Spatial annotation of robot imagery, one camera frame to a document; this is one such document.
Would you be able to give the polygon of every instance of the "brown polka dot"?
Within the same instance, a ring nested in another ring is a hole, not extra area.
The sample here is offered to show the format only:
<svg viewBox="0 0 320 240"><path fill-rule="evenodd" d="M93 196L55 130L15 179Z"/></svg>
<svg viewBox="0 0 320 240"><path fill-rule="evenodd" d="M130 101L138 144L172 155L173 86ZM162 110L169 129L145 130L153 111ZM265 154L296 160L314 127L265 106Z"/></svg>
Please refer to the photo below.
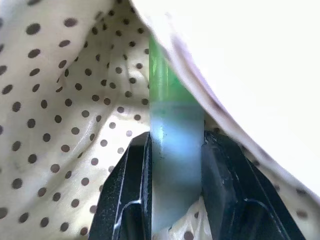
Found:
<svg viewBox="0 0 320 240"><path fill-rule="evenodd" d="M98 95L93 95L93 96L92 96L92 100L93 100L94 102L99 101L99 99L100 99L100 97L99 97Z"/></svg>
<svg viewBox="0 0 320 240"><path fill-rule="evenodd" d="M62 145L61 150L62 150L62 152L67 153L67 152L69 152L70 147L68 145Z"/></svg>
<svg viewBox="0 0 320 240"><path fill-rule="evenodd" d="M36 161L37 161L37 155L31 154L31 155L28 157L28 162L29 162L30 164L34 164Z"/></svg>
<svg viewBox="0 0 320 240"><path fill-rule="evenodd" d="M136 80L134 77L130 77L130 78L129 78L129 82L130 82L131 84L135 84L136 81L137 81L137 80Z"/></svg>
<svg viewBox="0 0 320 240"><path fill-rule="evenodd" d="M122 114L125 111L125 109L122 106L119 106L116 110L120 114Z"/></svg>
<svg viewBox="0 0 320 240"><path fill-rule="evenodd" d="M73 18L73 17L69 17L69 18L67 18L66 20L64 20L64 25L66 26L66 27L73 27L73 26L75 26L75 25L77 25L77 23L78 23L78 20L77 19L75 19L75 18Z"/></svg>
<svg viewBox="0 0 320 240"><path fill-rule="evenodd" d="M56 93L60 93L62 89L63 89L63 87L61 86L61 87L59 87L57 90L55 90L55 92L56 92Z"/></svg>
<svg viewBox="0 0 320 240"><path fill-rule="evenodd" d="M96 211L97 211L97 206L96 206L96 205L92 205L92 206L90 207L90 213L95 214Z"/></svg>
<svg viewBox="0 0 320 240"><path fill-rule="evenodd" d="M84 73L85 73L85 75L90 76L90 75L92 74L92 71L91 71L91 69L86 68L86 69L84 70Z"/></svg>
<svg viewBox="0 0 320 240"><path fill-rule="evenodd" d="M117 150L118 154L123 154L124 151L125 151L125 150L124 150L123 147L119 147L118 150Z"/></svg>
<svg viewBox="0 0 320 240"><path fill-rule="evenodd" d="M258 162L257 160L252 160L252 164L255 165L256 167L260 167L260 162Z"/></svg>
<svg viewBox="0 0 320 240"><path fill-rule="evenodd" d="M114 129L115 127L116 127L116 123L115 122L110 122L109 128Z"/></svg>
<svg viewBox="0 0 320 240"><path fill-rule="evenodd" d="M102 86L106 86L106 85L107 85L107 80L106 80L106 79L103 79L103 80L101 81L101 85L102 85Z"/></svg>
<svg viewBox="0 0 320 240"><path fill-rule="evenodd" d="M117 67L115 68L115 72L116 72L117 74L122 73L122 68L119 67L119 66L117 66Z"/></svg>
<svg viewBox="0 0 320 240"><path fill-rule="evenodd" d="M25 32L28 35L34 35L40 31L40 28L39 23L32 23L26 28Z"/></svg>
<svg viewBox="0 0 320 240"><path fill-rule="evenodd" d="M131 98L131 97L132 97L132 92L126 91L126 92L124 93L124 95L125 95L127 98Z"/></svg>
<svg viewBox="0 0 320 240"><path fill-rule="evenodd" d="M103 102L105 105L109 105L111 103L111 100L109 98L105 98Z"/></svg>
<svg viewBox="0 0 320 240"><path fill-rule="evenodd" d="M134 47L135 45L136 45L136 43L134 41L129 42L130 47Z"/></svg>
<svg viewBox="0 0 320 240"><path fill-rule="evenodd" d="M138 32L139 34L143 34L143 33L145 32L145 30L144 30L143 28L139 27L139 28L137 29L137 32Z"/></svg>
<svg viewBox="0 0 320 240"><path fill-rule="evenodd" d="M296 193L299 194L299 195L301 195L301 196L307 194L307 192L306 192L305 190L303 190L303 189L298 189L298 188L296 189Z"/></svg>
<svg viewBox="0 0 320 240"><path fill-rule="evenodd" d="M70 44L70 40L63 40L59 43L59 47L63 48L65 46L68 46Z"/></svg>
<svg viewBox="0 0 320 240"><path fill-rule="evenodd" d="M97 123L100 122L101 121L101 116L100 115L96 116L95 120L97 121Z"/></svg>
<svg viewBox="0 0 320 240"><path fill-rule="evenodd" d="M29 0L27 2L27 5L29 6L32 6L32 5L35 5L35 4L38 4L39 2L41 2L42 0Z"/></svg>
<svg viewBox="0 0 320 240"><path fill-rule="evenodd" d="M12 151L16 152L20 149L21 147L21 142L20 141L15 141L13 144L12 144Z"/></svg>
<svg viewBox="0 0 320 240"><path fill-rule="evenodd" d="M183 237L185 240L193 240L194 239L194 235L190 231L186 231L184 233Z"/></svg>
<svg viewBox="0 0 320 240"><path fill-rule="evenodd" d="M79 128L77 128L77 127L73 127L73 128L71 129L71 133L74 134L74 135L79 134L79 132L80 132L80 130L79 130Z"/></svg>
<svg viewBox="0 0 320 240"><path fill-rule="evenodd" d="M95 134L94 133L92 133L91 135L90 135L90 141L93 141L94 140L94 138L95 138Z"/></svg>
<svg viewBox="0 0 320 240"><path fill-rule="evenodd" d="M105 139L101 140L101 142L100 142L100 145L101 145L102 147L107 146L107 144L108 144L108 142L107 142L107 140L105 140Z"/></svg>
<svg viewBox="0 0 320 240"><path fill-rule="evenodd" d="M67 171L65 174L65 179L69 179L71 177L72 172L71 171Z"/></svg>
<svg viewBox="0 0 320 240"><path fill-rule="evenodd" d="M124 25L128 25L130 23L129 19L127 19L127 18L123 19L122 22Z"/></svg>
<svg viewBox="0 0 320 240"><path fill-rule="evenodd" d="M53 172L54 174L56 174L57 172L59 172L60 170L60 166L59 164L52 164L50 167L51 172Z"/></svg>
<svg viewBox="0 0 320 240"><path fill-rule="evenodd" d="M47 189L45 187L42 187L38 190L38 196L43 197L47 192Z"/></svg>
<svg viewBox="0 0 320 240"><path fill-rule="evenodd" d="M15 180L13 180L11 186L13 189L19 189L22 187L22 179L21 178L16 178Z"/></svg>
<svg viewBox="0 0 320 240"><path fill-rule="evenodd" d="M71 202L71 207L76 208L79 206L79 199L73 199Z"/></svg>
<svg viewBox="0 0 320 240"><path fill-rule="evenodd" d="M75 89L77 89L78 91L80 91L82 89L82 85L80 83L76 83L74 85Z"/></svg>
<svg viewBox="0 0 320 240"><path fill-rule="evenodd" d="M33 59L40 54L40 49L33 49L28 53L28 58Z"/></svg>
<svg viewBox="0 0 320 240"><path fill-rule="evenodd" d="M142 68L143 68L143 65L142 65L142 63L137 63L137 64L135 65L135 67L136 67L137 69L142 69Z"/></svg>
<svg viewBox="0 0 320 240"><path fill-rule="evenodd" d="M92 29L91 29L93 35L97 35L98 34L98 29L94 26Z"/></svg>
<svg viewBox="0 0 320 240"><path fill-rule="evenodd" d="M48 106L47 100L43 99L43 100L41 101L41 107L42 107L43 109L46 109L47 106Z"/></svg>
<svg viewBox="0 0 320 240"><path fill-rule="evenodd" d="M27 221L29 218L29 213L28 212L25 212L24 214L22 214L20 217L19 217L19 223L23 224L25 221Z"/></svg>
<svg viewBox="0 0 320 240"><path fill-rule="evenodd" d="M81 180L81 184L83 186L87 186L89 184L89 178L87 177L84 177L82 180Z"/></svg>
<svg viewBox="0 0 320 240"><path fill-rule="evenodd" d="M115 89L116 88L116 84L114 82L110 82L109 84L110 88Z"/></svg>
<svg viewBox="0 0 320 240"><path fill-rule="evenodd" d="M141 100L141 103L142 103L143 105L148 105L149 100L146 99L146 98L144 98L144 99Z"/></svg>
<svg viewBox="0 0 320 240"><path fill-rule="evenodd" d="M125 135L127 136L127 137L131 137L132 136L132 131L126 131L126 133L125 133Z"/></svg>
<svg viewBox="0 0 320 240"><path fill-rule="evenodd" d="M35 68L29 73L29 76L32 77L34 75L37 75L39 72L40 72L40 69L39 68Z"/></svg>
<svg viewBox="0 0 320 240"><path fill-rule="evenodd" d="M12 105L12 111L14 112L18 112L21 108L21 103L16 101L13 105Z"/></svg>
<svg viewBox="0 0 320 240"><path fill-rule="evenodd" d="M61 198L61 193L56 192L55 194L53 194L52 201L58 202L60 198Z"/></svg>
<svg viewBox="0 0 320 240"><path fill-rule="evenodd" d="M8 215L8 208L0 207L0 219L5 218Z"/></svg>
<svg viewBox="0 0 320 240"><path fill-rule="evenodd" d="M45 133L44 135L43 135L43 137L42 137L42 139L43 139L43 141L44 142L49 142L50 141L50 139L51 139L51 136L50 136L50 134L49 133Z"/></svg>
<svg viewBox="0 0 320 240"><path fill-rule="evenodd" d="M137 115L134 115L134 120L137 120L137 121L139 121L141 119L141 116L139 115L139 114L137 114Z"/></svg>
<svg viewBox="0 0 320 240"><path fill-rule="evenodd" d="M45 228L48 224L49 224L49 218L48 217L44 217L44 218L41 219L40 227Z"/></svg>
<svg viewBox="0 0 320 240"><path fill-rule="evenodd" d="M32 88L32 92L35 93L36 91L38 91L39 87L40 87L40 84L39 84L39 83L36 84L36 85L34 85L33 88Z"/></svg>
<svg viewBox="0 0 320 240"><path fill-rule="evenodd" d="M118 37L122 36L122 32L120 30L115 31L115 35L117 35Z"/></svg>
<svg viewBox="0 0 320 240"><path fill-rule="evenodd" d="M72 105L72 100L70 98L67 98L65 101L64 101L64 104L67 106L67 107L70 107Z"/></svg>
<svg viewBox="0 0 320 240"><path fill-rule="evenodd" d="M92 158L92 160L91 160L91 164L93 166L96 166L98 164L98 162L99 162L98 158Z"/></svg>
<svg viewBox="0 0 320 240"><path fill-rule="evenodd" d="M7 66L6 66L6 65L1 65L1 66L0 66L0 76L1 76L2 74L4 74L6 71L7 71Z"/></svg>
<svg viewBox="0 0 320 240"><path fill-rule="evenodd" d="M296 215L298 216L299 219L307 219L308 218L308 214L304 210L297 210Z"/></svg>
<svg viewBox="0 0 320 240"><path fill-rule="evenodd" d="M274 184L273 187L277 192L280 191L280 186L278 184Z"/></svg>
<svg viewBox="0 0 320 240"><path fill-rule="evenodd" d="M30 118L27 122L26 125L28 126L29 129L33 129L36 125L36 120L33 118Z"/></svg>
<svg viewBox="0 0 320 240"><path fill-rule="evenodd" d="M61 121L62 121L62 117L61 117L60 115L55 115L54 121L55 121L57 124L59 124L59 123L61 123Z"/></svg>
<svg viewBox="0 0 320 240"><path fill-rule="evenodd" d="M113 11L112 9L108 12L108 15L109 16L113 16L113 15L115 15L115 11Z"/></svg>
<svg viewBox="0 0 320 240"><path fill-rule="evenodd" d="M115 166L110 166L110 167L108 168L109 173L111 173L114 169L115 169Z"/></svg>
<svg viewBox="0 0 320 240"><path fill-rule="evenodd" d="M67 60L62 60L62 61L59 63L59 68L60 68L60 69L63 69L66 64L67 64Z"/></svg>
<svg viewBox="0 0 320 240"><path fill-rule="evenodd" d="M61 232L65 232L65 231L67 231L68 228L69 228L69 223L64 222L64 223L62 223L61 226L60 226L60 231L61 231Z"/></svg>
<svg viewBox="0 0 320 240"><path fill-rule="evenodd" d="M98 20L101 16L102 16L103 12L102 11L98 11L94 17L94 20Z"/></svg>
<svg viewBox="0 0 320 240"><path fill-rule="evenodd" d="M3 89L2 89L2 94L3 95L6 95L8 93L10 93L10 91L12 90L14 86L12 84L9 84L7 86L5 86Z"/></svg>
<svg viewBox="0 0 320 240"><path fill-rule="evenodd" d="M87 118L89 117L90 113L87 110L82 111L81 113L82 117Z"/></svg>

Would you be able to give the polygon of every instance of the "green tube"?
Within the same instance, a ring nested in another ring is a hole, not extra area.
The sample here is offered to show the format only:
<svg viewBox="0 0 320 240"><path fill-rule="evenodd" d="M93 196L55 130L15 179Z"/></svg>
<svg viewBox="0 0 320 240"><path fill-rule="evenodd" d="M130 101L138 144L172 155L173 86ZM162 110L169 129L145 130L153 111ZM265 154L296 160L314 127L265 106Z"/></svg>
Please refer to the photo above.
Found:
<svg viewBox="0 0 320 240"><path fill-rule="evenodd" d="M204 112L149 42L152 232L169 228L201 193Z"/></svg>

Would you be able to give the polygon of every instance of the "polka dot fabric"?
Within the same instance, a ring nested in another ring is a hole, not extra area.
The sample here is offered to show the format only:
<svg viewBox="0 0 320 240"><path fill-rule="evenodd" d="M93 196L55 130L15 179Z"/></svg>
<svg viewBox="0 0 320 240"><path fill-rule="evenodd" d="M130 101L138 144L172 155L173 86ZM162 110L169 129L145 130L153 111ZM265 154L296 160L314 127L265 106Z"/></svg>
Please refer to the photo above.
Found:
<svg viewBox="0 0 320 240"><path fill-rule="evenodd" d="M199 198L185 216L175 224L155 234L152 240L212 240L205 203Z"/></svg>
<svg viewBox="0 0 320 240"><path fill-rule="evenodd" d="M1 239L88 238L149 130L148 38L127 1L0 3Z"/></svg>

